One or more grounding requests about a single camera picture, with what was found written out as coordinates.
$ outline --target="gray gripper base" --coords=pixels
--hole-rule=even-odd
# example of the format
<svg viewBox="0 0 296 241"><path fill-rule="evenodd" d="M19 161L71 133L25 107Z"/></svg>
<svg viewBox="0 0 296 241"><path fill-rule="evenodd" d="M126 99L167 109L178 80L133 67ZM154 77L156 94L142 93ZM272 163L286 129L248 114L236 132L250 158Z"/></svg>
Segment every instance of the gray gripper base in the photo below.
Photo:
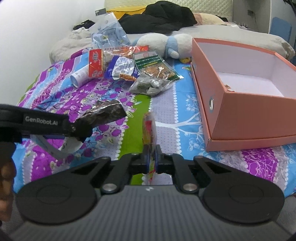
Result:
<svg viewBox="0 0 296 241"><path fill-rule="evenodd" d="M126 186L103 196L83 218L60 226L25 222L13 241L286 241L275 222L240 226L211 215L174 186Z"/></svg>

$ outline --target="floral bedsheet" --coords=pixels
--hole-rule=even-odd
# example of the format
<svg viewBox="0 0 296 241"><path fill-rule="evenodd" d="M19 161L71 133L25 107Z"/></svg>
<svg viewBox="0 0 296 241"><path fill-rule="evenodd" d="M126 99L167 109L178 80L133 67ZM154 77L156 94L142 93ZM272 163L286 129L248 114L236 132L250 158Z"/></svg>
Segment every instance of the floral bedsheet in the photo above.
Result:
<svg viewBox="0 0 296 241"><path fill-rule="evenodd" d="M123 80L92 80L74 89L70 74L88 63L88 53L76 54L66 62L56 63L43 71L19 106L41 111L68 114L70 121L84 114L97 100L118 99L127 117L94 129L83 146L66 159L56 160L29 139L17 145L13 160L17 168L14 191L33 180L80 165L100 156L112 160L142 150L142 116L156 114L157 139L164 153L179 153L192 160L206 156L277 184L285 193L296 191L296 144L242 151L206 152L202 122L189 65L171 60L184 79L156 97L133 95L130 82ZM48 140L59 148L63 140ZM168 175L155 175L154 184L170 184Z"/></svg>

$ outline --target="plush toy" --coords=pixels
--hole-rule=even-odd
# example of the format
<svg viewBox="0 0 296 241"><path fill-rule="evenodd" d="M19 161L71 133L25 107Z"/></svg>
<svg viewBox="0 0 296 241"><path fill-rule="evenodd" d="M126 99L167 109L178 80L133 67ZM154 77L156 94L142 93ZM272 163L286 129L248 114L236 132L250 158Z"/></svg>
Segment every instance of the plush toy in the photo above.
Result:
<svg viewBox="0 0 296 241"><path fill-rule="evenodd" d="M192 37L189 34L146 34L133 42L137 46L149 46L149 50L156 50L163 58L180 59L183 63L190 62L192 51Z"/></svg>

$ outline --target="cylindrical container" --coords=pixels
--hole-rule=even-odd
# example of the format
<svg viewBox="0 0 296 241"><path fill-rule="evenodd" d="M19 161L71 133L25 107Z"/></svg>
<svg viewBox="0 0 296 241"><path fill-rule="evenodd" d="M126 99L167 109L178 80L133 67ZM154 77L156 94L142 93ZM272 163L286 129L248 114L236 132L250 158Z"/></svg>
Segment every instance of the cylindrical container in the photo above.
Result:
<svg viewBox="0 0 296 241"><path fill-rule="evenodd" d="M70 75L70 79L72 84L79 88L86 83L91 81L91 78L89 77L89 65L84 66L80 70L77 70L73 74Z"/></svg>

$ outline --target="black circular disc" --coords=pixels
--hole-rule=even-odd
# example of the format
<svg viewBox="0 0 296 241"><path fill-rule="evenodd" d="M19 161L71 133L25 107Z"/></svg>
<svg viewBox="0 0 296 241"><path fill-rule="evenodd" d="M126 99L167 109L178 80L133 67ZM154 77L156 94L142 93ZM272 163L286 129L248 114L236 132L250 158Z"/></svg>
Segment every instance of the black circular disc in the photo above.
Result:
<svg viewBox="0 0 296 241"><path fill-rule="evenodd" d="M25 185L16 201L25 219L57 225L87 214L96 203L96 193L84 176L62 173Z"/></svg>
<svg viewBox="0 0 296 241"><path fill-rule="evenodd" d="M255 224L277 218L284 195L275 184L251 175L220 174L203 193L206 206L228 221Z"/></svg>

